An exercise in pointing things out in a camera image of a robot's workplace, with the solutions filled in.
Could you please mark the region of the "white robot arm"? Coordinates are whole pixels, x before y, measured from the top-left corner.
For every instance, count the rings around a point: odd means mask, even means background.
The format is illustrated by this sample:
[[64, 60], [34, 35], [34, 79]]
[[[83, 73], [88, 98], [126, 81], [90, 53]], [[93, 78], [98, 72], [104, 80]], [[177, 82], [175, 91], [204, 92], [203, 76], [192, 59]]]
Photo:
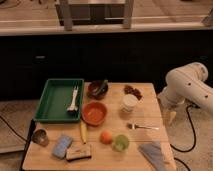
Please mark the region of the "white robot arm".
[[170, 70], [165, 77], [166, 86], [157, 95], [165, 126], [176, 116], [175, 108], [186, 99], [213, 114], [213, 88], [205, 84], [208, 78], [206, 66], [193, 62]]

